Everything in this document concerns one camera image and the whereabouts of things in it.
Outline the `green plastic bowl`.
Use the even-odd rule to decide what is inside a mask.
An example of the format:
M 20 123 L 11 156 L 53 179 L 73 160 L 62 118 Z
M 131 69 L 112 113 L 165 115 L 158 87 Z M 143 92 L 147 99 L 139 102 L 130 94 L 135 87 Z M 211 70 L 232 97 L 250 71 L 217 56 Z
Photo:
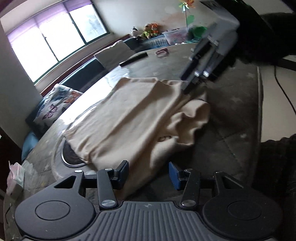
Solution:
M 201 39 L 203 34 L 207 31 L 206 27 L 194 26 L 191 28 L 194 39 Z

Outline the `green framed window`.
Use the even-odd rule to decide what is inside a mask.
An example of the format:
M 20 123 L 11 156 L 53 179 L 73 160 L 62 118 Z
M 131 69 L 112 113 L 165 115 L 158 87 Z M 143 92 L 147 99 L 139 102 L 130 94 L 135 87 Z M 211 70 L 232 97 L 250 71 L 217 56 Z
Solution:
M 28 1 L 3 14 L 1 25 L 33 83 L 109 34 L 93 1 Z

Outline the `yellow brown plush toy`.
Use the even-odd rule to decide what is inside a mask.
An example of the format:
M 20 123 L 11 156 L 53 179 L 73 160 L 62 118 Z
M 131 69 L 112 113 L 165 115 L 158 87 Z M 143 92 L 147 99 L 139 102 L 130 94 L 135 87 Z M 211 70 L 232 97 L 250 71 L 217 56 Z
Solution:
M 152 25 L 151 24 L 145 25 L 144 30 L 141 34 L 141 37 L 145 38 L 145 39 L 151 39 L 151 37 L 152 37 Z

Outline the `white black plush toy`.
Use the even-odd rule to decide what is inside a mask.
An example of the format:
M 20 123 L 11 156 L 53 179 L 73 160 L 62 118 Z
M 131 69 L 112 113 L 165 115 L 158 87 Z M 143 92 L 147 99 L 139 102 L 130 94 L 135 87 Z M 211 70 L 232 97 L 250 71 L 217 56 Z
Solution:
M 136 27 L 133 27 L 131 30 L 131 36 L 137 40 L 142 39 L 142 32 L 139 31 Z

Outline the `clear plastic storage box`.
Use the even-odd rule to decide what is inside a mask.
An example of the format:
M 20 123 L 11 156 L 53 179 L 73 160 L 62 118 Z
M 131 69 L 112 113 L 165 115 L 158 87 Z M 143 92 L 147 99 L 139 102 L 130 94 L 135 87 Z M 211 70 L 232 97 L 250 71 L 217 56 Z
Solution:
M 180 28 L 163 32 L 169 45 L 181 44 L 187 40 L 188 29 Z

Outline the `colourful paper pinwheel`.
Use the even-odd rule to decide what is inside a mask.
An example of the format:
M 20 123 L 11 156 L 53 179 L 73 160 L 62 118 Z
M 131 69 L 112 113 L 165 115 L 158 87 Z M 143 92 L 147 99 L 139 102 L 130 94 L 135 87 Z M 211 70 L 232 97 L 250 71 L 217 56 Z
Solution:
M 194 15 L 190 14 L 190 9 L 193 9 L 195 7 L 194 2 L 195 2 L 194 0 L 185 0 L 185 1 L 180 0 L 180 3 L 179 3 L 179 7 L 182 9 L 182 12 L 183 12 L 183 14 L 185 16 L 185 24 L 186 24 L 187 28 L 195 20 Z

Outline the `orange plush toy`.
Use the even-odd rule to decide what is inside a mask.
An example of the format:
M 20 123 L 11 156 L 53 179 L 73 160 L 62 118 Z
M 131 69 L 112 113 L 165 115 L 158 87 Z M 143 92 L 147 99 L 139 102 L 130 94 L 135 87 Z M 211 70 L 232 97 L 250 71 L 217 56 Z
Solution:
M 157 23 L 151 24 L 151 36 L 157 37 L 159 35 L 159 27 Z

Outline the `pink tissue pack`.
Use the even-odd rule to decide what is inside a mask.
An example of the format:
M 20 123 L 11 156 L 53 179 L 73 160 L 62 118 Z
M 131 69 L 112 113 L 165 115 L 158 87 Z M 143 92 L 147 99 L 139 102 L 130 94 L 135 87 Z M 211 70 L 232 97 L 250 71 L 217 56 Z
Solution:
M 25 169 L 19 164 L 13 165 L 9 162 L 9 175 L 7 177 L 6 194 L 10 198 L 16 200 L 23 191 Z

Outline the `round black induction cooktop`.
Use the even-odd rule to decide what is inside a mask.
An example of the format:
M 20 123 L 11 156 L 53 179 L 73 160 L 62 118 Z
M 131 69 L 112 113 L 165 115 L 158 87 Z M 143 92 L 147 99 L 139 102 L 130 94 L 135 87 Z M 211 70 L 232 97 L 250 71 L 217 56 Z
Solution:
M 79 168 L 86 166 L 86 163 L 76 155 L 66 140 L 64 140 L 62 145 L 61 158 L 64 165 L 69 168 Z

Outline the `beige sweater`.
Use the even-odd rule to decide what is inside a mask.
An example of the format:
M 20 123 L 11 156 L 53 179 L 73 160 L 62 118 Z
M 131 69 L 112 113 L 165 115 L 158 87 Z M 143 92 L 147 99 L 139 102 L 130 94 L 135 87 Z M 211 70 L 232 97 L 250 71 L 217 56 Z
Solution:
M 203 91 L 183 94 L 179 80 L 121 78 L 112 92 L 64 136 L 76 155 L 96 169 L 126 160 L 123 200 L 150 181 L 174 152 L 192 146 L 209 120 Z

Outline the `black remote control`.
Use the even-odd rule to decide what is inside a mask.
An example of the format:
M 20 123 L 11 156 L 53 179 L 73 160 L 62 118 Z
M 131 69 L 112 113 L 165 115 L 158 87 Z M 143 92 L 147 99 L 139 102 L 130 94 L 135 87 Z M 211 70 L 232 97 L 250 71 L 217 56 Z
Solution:
M 119 66 L 124 67 L 124 66 L 132 64 L 132 63 L 134 63 L 134 62 L 136 62 L 138 60 L 144 59 L 146 57 L 148 57 L 147 52 L 143 52 L 143 53 L 140 53 L 140 54 L 138 54 L 138 55 L 136 55 L 134 57 L 131 57 L 131 58 L 119 63 Z

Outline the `plain beige pillow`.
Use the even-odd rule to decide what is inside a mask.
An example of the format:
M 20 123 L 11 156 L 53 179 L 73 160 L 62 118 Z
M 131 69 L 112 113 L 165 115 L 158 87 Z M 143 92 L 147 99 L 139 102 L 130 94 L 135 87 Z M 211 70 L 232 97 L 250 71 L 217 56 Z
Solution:
M 130 49 L 122 40 L 117 41 L 113 45 L 104 48 L 94 54 L 94 57 L 108 71 L 116 68 L 119 63 L 127 60 L 135 54 L 135 51 Z

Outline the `butterfly print pillow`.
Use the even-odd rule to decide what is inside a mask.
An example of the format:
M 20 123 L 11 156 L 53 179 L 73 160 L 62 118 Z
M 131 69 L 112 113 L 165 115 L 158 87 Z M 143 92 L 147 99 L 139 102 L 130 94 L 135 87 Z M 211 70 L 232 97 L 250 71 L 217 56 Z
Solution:
M 45 96 L 33 123 L 44 134 L 60 115 L 75 102 L 83 93 L 65 85 L 56 84 Z

